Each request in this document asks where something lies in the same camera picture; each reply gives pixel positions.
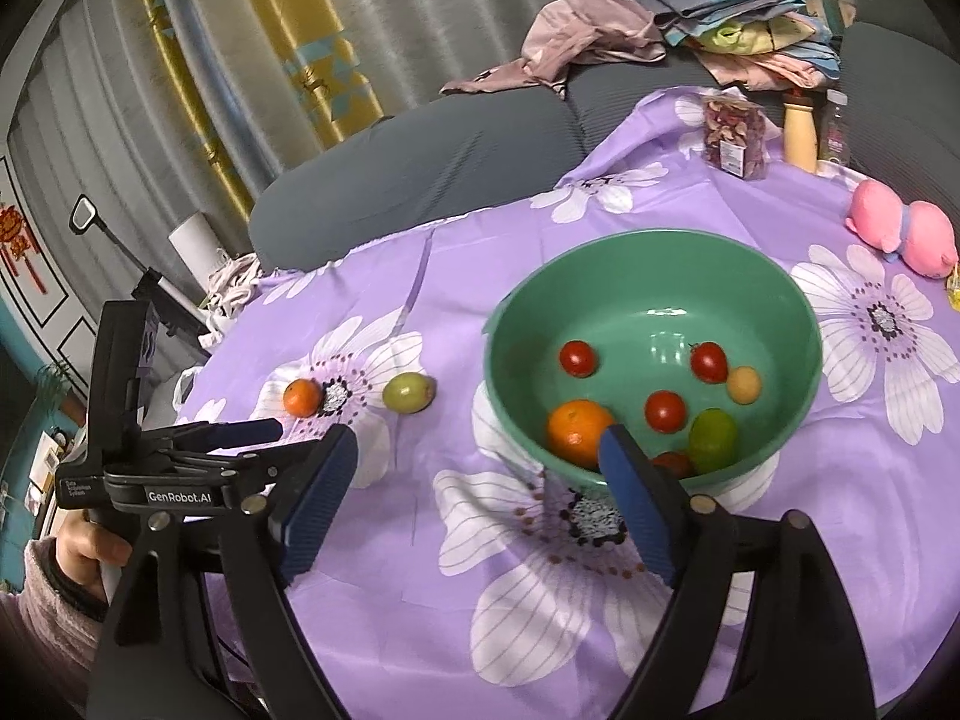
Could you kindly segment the pink sleeve forearm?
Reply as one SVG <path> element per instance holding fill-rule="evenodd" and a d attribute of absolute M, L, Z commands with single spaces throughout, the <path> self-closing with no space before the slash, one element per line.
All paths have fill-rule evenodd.
<path fill-rule="evenodd" d="M 56 709 L 83 710 L 106 613 L 104 601 L 62 571 L 57 539 L 30 541 L 23 590 L 2 593 L 3 667 L 45 692 Z"/>

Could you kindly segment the person's left hand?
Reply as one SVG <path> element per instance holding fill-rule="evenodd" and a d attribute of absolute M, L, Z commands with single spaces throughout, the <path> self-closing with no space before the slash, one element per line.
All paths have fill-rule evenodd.
<path fill-rule="evenodd" d="M 65 515 L 55 537 L 55 561 L 70 582 L 87 595 L 106 601 L 103 567 L 122 569 L 132 546 L 99 523 L 89 522 L 82 511 Z"/>

